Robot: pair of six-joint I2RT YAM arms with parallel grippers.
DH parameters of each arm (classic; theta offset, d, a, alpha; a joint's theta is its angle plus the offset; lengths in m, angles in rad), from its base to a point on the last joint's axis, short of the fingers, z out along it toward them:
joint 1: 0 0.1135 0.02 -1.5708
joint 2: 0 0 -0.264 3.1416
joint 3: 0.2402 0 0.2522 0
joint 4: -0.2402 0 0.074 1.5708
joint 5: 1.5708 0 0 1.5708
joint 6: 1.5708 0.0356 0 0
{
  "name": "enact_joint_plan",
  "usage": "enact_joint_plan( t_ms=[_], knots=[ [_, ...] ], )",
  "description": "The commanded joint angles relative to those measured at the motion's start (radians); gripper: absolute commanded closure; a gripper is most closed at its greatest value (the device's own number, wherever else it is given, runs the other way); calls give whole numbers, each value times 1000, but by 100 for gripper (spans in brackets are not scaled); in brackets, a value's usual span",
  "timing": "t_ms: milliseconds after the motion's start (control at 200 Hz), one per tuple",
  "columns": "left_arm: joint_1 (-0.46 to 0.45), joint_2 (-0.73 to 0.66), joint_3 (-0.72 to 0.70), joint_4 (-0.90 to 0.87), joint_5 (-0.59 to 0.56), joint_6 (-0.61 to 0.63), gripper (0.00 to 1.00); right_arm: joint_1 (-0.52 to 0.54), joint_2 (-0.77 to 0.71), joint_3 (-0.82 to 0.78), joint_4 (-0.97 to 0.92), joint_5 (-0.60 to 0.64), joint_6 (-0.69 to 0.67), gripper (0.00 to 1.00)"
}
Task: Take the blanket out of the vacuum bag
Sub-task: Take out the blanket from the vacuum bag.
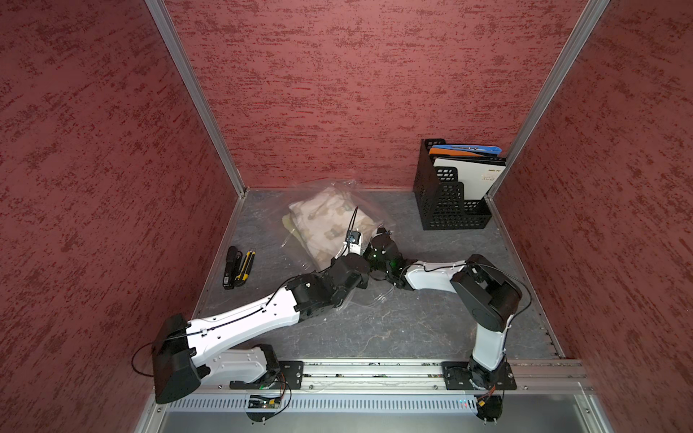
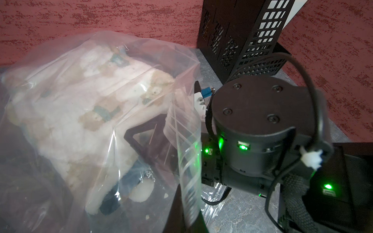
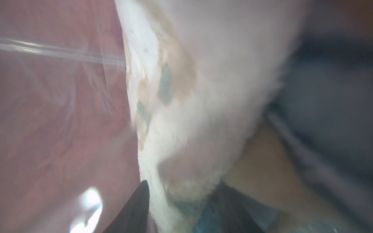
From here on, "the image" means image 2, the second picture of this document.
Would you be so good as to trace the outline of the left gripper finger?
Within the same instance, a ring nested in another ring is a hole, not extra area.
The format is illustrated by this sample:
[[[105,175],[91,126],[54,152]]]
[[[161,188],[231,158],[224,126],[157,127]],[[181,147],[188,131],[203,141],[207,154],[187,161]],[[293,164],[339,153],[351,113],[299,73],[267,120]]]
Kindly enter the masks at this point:
[[[181,187],[178,185],[163,233],[209,233],[200,212],[191,226],[187,226],[184,216]]]

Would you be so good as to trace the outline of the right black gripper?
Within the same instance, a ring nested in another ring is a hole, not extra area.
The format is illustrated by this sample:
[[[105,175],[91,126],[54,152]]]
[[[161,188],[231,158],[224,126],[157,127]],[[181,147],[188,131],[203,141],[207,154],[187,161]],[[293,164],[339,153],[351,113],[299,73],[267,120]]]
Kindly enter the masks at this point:
[[[149,165],[174,166],[175,147],[164,134],[166,114],[130,128],[124,139]],[[177,133],[181,186],[227,186],[227,164],[222,156],[225,142],[223,134],[216,133],[214,140],[208,133]]]

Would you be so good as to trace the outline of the clear plastic vacuum bag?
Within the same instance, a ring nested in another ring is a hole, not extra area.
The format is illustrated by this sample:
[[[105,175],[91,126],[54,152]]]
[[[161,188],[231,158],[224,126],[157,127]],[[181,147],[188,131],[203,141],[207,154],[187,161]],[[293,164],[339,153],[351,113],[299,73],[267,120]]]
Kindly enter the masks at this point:
[[[193,49],[103,31],[1,70],[1,232],[206,232],[205,88]]]

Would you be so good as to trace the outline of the white bear-pattern blanket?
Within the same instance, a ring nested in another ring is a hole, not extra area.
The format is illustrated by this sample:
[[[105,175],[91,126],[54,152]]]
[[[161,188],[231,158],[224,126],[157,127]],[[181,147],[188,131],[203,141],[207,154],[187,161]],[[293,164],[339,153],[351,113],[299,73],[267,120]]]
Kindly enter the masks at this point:
[[[138,159],[123,134],[168,109],[174,78],[123,47],[86,42],[39,67],[12,68],[2,83],[10,122],[94,215]]]

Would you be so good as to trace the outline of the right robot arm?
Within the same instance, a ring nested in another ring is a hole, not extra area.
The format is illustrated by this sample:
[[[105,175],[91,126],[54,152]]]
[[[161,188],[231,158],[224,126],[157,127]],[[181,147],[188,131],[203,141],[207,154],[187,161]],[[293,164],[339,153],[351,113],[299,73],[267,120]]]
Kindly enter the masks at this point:
[[[268,74],[253,75],[261,61],[284,60],[305,86]],[[280,187],[278,219],[283,233],[370,233],[373,230],[373,145],[334,143],[327,107],[305,68],[287,53],[274,53],[238,69],[212,93],[206,133],[197,131],[197,150],[175,123],[179,154],[197,156],[197,173],[179,167],[180,182],[232,188],[265,199],[265,212]]]

